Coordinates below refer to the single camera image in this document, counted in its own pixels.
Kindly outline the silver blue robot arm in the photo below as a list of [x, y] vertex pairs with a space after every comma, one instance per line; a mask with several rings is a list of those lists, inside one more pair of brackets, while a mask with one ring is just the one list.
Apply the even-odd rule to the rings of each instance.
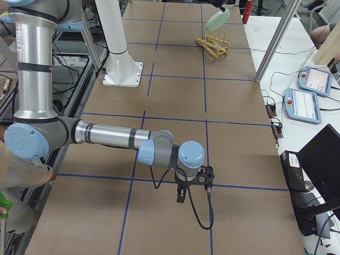
[[190, 186], [213, 186], [213, 169], [204, 166], [201, 144], [177, 145], [168, 131], [148, 131], [88, 123], [53, 111], [52, 32], [83, 28], [81, 1], [7, 1], [16, 28], [19, 110], [4, 139], [17, 157], [38, 159], [72, 143], [99, 144], [138, 151], [139, 162], [165, 167], [175, 173], [177, 201], [191, 195]]

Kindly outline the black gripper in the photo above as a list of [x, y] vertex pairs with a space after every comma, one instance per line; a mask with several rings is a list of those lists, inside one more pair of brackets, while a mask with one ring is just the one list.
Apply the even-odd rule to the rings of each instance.
[[176, 202], [184, 203], [185, 191], [188, 188], [188, 185], [199, 184], [200, 176], [201, 170], [198, 170], [196, 176], [187, 176], [186, 172], [183, 169], [181, 168], [176, 169], [175, 181], [178, 184]]

